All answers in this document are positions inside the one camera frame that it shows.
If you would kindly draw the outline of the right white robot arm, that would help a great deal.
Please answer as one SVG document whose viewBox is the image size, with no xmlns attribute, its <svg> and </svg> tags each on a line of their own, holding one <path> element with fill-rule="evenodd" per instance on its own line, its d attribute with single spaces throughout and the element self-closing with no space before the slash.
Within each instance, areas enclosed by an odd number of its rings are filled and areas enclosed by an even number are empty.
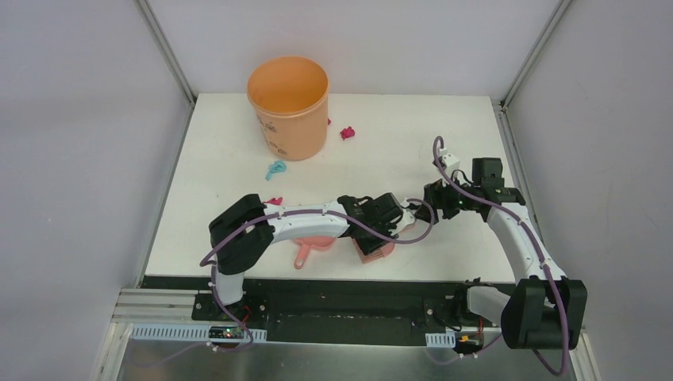
<svg viewBox="0 0 673 381">
<path fill-rule="evenodd" d="M 472 161 L 471 180 L 453 178 L 460 162 L 450 154 L 434 161 L 442 178 L 424 188 L 430 211 L 417 212 L 424 221 L 451 219 L 474 211 L 493 231 L 506 254 L 517 284 L 512 294 L 475 280 L 452 301 L 454 321 L 470 325 L 480 316 L 502 329 L 512 349 L 576 348 L 588 291 L 570 279 L 552 259 L 531 226 L 522 193 L 507 187 L 499 158 Z"/>
</svg>

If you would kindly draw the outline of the pink hand brush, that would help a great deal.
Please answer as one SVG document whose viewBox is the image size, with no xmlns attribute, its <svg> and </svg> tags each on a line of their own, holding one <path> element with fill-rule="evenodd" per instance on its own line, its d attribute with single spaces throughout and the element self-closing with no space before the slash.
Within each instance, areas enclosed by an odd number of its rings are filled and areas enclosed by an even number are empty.
<svg viewBox="0 0 673 381">
<path fill-rule="evenodd" d="M 402 216 L 396 221 L 396 227 L 391 230 L 392 233 L 399 235 L 400 233 L 413 227 L 413 225 L 408 226 L 406 229 L 400 229 L 397 227 L 397 224 L 400 222 L 401 218 Z M 374 260 L 389 256 L 393 252 L 395 246 L 393 242 L 381 241 L 376 237 L 352 237 L 352 243 L 355 245 L 356 251 L 358 252 L 359 258 L 363 264 L 367 264 Z"/>
</svg>

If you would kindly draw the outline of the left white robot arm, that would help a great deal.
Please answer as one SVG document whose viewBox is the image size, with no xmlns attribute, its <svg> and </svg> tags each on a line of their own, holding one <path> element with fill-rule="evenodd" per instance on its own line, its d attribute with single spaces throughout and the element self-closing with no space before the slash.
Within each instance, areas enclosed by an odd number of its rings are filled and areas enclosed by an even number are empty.
<svg viewBox="0 0 673 381">
<path fill-rule="evenodd" d="M 307 237 L 347 237 L 369 256 L 413 225 L 413 213 L 391 193 L 377 198 L 342 195 L 314 206 L 276 206 L 257 194 L 240 198 L 208 225 L 213 251 L 202 264 L 216 267 L 216 295 L 211 309 L 223 321 L 242 310 L 246 271 L 267 249 L 282 241 Z"/>
</svg>

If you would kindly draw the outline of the pink dustpan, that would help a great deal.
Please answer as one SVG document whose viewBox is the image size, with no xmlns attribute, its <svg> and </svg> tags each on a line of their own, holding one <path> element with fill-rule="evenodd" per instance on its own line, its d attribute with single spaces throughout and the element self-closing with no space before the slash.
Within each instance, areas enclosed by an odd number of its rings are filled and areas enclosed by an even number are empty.
<svg viewBox="0 0 673 381">
<path fill-rule="evenodd" d="M 293 240 L 298 246 L 298 253 L 294 259 L 294 268 L 301 270 L 312 251 L 326 251 L 330 249 L 337 241 L 335 237 L 315 236 L 303 237 Z"/>
</svg>

